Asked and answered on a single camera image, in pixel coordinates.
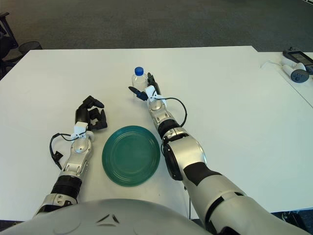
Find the black cable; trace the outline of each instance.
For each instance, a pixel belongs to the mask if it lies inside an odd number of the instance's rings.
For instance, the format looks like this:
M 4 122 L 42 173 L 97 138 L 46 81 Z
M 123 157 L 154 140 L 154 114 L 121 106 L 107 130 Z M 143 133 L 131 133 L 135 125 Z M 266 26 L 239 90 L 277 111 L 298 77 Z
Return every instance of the black cable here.
M 180 127 L 183 127 L 184 124 L 186 123 L 186 120 L 187 120 L 187 109 L 186 109 L 185 105 L 183 104 L 183 102 L 181 102 L 179 99 L 174 98 L 174 97 L 162 98 L 162 99 L 157 99 L 157 100 L 163 100 L 163 99 L 165 99 L 165 100 L 174 99 L 174 100 L 177 100 L 179 103 L 181 103 L 181 105 L 183 106 L 183 108 L 185 110 L 185 118 L 184 118 L 184 121 L 182 122 L 182 124 L 180 125 Z
M 82 134 L 84 134 L 84 133 L 86 133 L 86 132 L 87 132 L 87 130 L 85 130 L 84 132 L 78 134 L 78 137 L 73 138 L 73 139 L 71 139 L 71 140 L 68 140 L 68 139 L 66 139 L 66 138 L 64 137 L 64 136 L 71 136 L 71 135 L 70 135 L 70 134 L 64 134 L 64 133 L 57 133 L 57 134 L 55 134 L 55 135 L 53 135 L 53 136 L 51 137 L 50 144 L 49 144 L 50 154 L 51 154 L 51 157 L 52 157 L 52 159 L 54 160 L 55 164 L 59 167 L 60 170 L 62 170 L 62 167 L 61 167 L 61 165 L 60 165 L 60 163 L 59 163 L 59 160 L 61 159 L 61 157 L 63 157 L 63 155 L 62 155 L 62 153 L 60 153 L 60 152 L 58 152 L 58 151 L 56 151 L 55 153 L 53 153 L 53 149 L 52 149 L 52 142 L 53 142 L 53 140 L 54 140 L 55 138 L 57 138 L 58 136 L 61 136 L 61 137 L 62 137 L 64 140 L 66 140 L 66 141 L 74 141 L 74 140 L 78 139 L 80 135 L 82 135 Z

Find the white cable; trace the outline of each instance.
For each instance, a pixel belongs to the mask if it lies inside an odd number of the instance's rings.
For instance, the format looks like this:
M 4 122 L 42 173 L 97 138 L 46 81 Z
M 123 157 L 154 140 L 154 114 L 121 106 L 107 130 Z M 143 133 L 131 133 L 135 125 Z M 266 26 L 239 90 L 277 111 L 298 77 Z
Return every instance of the white cable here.
M 267 64 L 274 64 L 274 65 L 278 65 L 279 67 L 282 66 L 281 64 L 278 64 L 278 63 L 272 62 L 272 61 L 270 61 L 270 60 L 267 60 L 264 64 L 261 65 L 260 68 L 263 69 L 264 66 L 267 65 Z

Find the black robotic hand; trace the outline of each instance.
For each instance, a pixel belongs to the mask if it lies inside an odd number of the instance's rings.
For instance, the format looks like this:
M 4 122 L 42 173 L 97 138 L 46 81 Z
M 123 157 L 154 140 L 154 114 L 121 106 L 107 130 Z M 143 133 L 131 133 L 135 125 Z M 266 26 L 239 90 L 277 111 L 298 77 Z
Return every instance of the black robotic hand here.
M 88 123 L 88 130 L 100 130 L 103 128 L 107 128 L 107 118 L 106 114 L 104 113 L 104 110 L 101 110 L 101 113 L 99 113 L 99 110 L 97 108 L 90 109 L 92 106 L 98 107 L 103 109 L 104 105 L 99 100 L 93 98 L 91 95 L 88 96 L 84 101 L 83 104 L 78 107 L 75 113 L 75 123 L 78 121 L 86 122 Z M 91 124 L 90 120 L 97 119 L 97 122 L 95 125 Z

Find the white device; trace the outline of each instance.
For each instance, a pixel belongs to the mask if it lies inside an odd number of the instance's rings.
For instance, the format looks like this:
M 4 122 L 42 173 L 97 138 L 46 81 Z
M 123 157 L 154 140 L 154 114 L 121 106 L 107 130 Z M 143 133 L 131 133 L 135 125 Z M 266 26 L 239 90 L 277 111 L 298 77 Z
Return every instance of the white device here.
M 309 73 L 306 71 L 304 64 L 283 58 L 282 65 L 283 71 L 290 76 L 292 81 L 302 83 L 309 79 Z

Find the blue bottle cap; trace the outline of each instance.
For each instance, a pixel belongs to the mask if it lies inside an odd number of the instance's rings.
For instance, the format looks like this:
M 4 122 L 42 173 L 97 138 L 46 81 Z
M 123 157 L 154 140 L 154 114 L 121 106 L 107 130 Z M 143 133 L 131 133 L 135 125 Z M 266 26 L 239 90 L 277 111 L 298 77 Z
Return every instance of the blue bottle cap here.
M 136 76 L 143 75 L 143 68 L 142 67 L 135 68 L 135 74 L 136 74 Z

